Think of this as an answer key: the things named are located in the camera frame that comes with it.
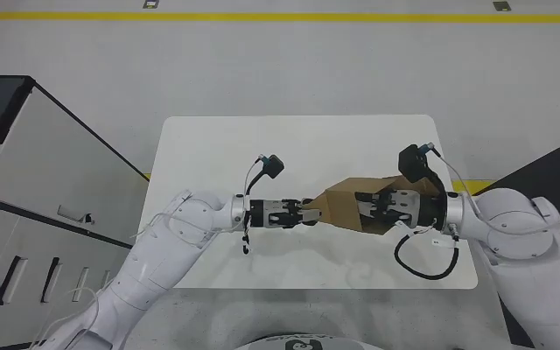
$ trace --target yellow stripe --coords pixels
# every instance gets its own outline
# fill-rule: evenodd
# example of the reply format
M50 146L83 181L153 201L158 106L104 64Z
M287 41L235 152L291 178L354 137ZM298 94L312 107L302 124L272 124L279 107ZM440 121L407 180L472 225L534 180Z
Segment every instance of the yellow stripe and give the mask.
M560 23L560 14L0 12L0 20L158 22Z
M460 192L465 190L463 184L461 184L461 181L453 180L452 182L453 182L453 191ZM492 180L465 180L465 185L469 189L470 193L476 193L490 186L494 182L495 181Z

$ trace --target white table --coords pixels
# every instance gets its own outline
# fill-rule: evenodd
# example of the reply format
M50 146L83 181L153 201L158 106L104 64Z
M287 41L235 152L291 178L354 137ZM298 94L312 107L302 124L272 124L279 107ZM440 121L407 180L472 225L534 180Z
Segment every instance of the white table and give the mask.
M277 154L284 171L262 179L254 199L314 198L348 177L397 175L398 152L433 142L427 115L172 117L157 148L141 226L185 189L242 192L247 169L260 153ZM445 165L429 156L447 189ZM471 289L478 279L465 241L455 270L425 281L400 267L393 250L403 236L360 234L319 223L292 230L251 229L250 255L242 234L221 234L176 288L252 289ZM447 268L452 250L431 245L435 233L407 242L402 259L425 273Z

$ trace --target black cable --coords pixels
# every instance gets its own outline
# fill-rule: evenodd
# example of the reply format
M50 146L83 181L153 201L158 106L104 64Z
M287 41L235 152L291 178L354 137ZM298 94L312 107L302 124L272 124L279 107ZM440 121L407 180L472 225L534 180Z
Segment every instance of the black cable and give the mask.
M249 195L249 193L251 192L251 188L256 184L258 180L260 180L264 176L264 174L266 174L266 172L264 171L264 169L262 169L261 172L256 174L256 176L251 180L251 182L248 184L247 191L245 192L246 196Z
M406 263L404 263L401 258L399 257L399 251L401 250L401 247L403 246L403 244L410 238L409 235L405 235L400 241L399 243L396 245L395 247L395 260L399 263L399 265L403 266L408 272L410 272L412 275L414 276L418 276L420 278L423 279L428 279L431 281L437 281L438 279L442 279L442 278L446 278L449 276L449 274L452 273L453 269L455 269L455 265L457 265L457 260L459 259L459 248L455 247L453 248L453 257L451 258L451 263L449 264L449 267L442 273L440 273L439 275L425 275L422 272L418 272L414 269L412 269L409 265L407 265ZM455 242L457 242L459 240L458 237L453 237L453 240Z

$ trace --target brown cardboard box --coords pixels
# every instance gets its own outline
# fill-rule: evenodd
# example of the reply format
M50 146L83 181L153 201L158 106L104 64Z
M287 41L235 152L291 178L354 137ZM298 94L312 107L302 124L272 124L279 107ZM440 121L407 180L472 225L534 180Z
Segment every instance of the brown cardboard box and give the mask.
M327 188L311 203L306 204L306 209L321 210L319 221L334 225L338 228L348 228L353 231L365 232L369 234L384 235L391 226L373 224L366 227L362 226L358 203L355 193L378 193L384 188L393 190L412 190L420 194L437 196L439 194L436 187L423 178L411 184L404 176L394 176L390 178L347 178Z

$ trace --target black panel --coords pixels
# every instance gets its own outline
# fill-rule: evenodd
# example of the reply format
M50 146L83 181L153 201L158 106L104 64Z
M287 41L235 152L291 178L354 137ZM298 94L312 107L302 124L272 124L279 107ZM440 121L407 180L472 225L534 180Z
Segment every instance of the black panel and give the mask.
M555 207L560 208L560 185L557 182L559 179L560 148L512 172L476 194L493 188L513 188L528 198L544 197Z
M0 76L0 144L3 144L35 80L28 76Z

